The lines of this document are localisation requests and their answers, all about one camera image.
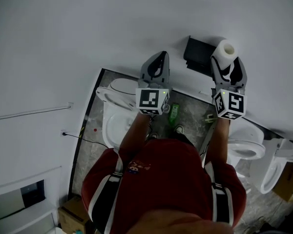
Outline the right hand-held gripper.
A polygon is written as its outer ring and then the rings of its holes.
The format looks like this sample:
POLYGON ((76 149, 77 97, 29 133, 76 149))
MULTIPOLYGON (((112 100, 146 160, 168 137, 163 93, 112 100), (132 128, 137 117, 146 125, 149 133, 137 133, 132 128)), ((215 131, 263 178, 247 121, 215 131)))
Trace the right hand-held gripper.
POLYGON ((238 119, 246 113, 246 70, 240 57, 237 57, 232 64, 234 67, 230 74, 231 64, 221 70, 215 56, 210 57, 211 72, 215 82, 215 88, 212 89, 212 102, 219 118, 238 119))

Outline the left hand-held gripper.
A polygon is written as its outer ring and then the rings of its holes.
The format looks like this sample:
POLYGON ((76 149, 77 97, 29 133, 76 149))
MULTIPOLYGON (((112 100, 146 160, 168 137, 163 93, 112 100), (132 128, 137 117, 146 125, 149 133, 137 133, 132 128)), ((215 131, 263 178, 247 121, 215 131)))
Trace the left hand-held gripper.
POLYGON ((172 87, 169 82, 169 54, 161 51, 151 56, 141 67, 136 108, 144 115, 162 115, 172 87), (161 83, 146 81, 156 80, 161 83))

